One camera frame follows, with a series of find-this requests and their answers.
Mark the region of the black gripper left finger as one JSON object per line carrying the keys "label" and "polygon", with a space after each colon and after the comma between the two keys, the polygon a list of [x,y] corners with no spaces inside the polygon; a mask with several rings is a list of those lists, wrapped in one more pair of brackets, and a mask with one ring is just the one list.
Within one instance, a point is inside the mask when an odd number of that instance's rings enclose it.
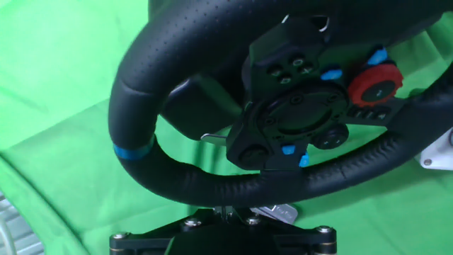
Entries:
{"label": "black gripper left finger", "polygon": [[220,223],[224,216],[224,209],[198,209],[192,215],[145,233],[117,232],[110,236],[109,254],[165,254],[176,235]]}

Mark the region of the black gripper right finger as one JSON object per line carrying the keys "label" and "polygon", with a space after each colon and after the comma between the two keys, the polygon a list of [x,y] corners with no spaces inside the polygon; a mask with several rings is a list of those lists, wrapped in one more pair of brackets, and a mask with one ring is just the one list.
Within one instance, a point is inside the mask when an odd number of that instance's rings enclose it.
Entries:
{"label": "black gripper right finger", "polygon": [[336,230],[326,225],[297,227],[297,216],[294,207],[233,209],[233,222],[242,224],[261,247],[268,244],[278,254],[336,255]]}

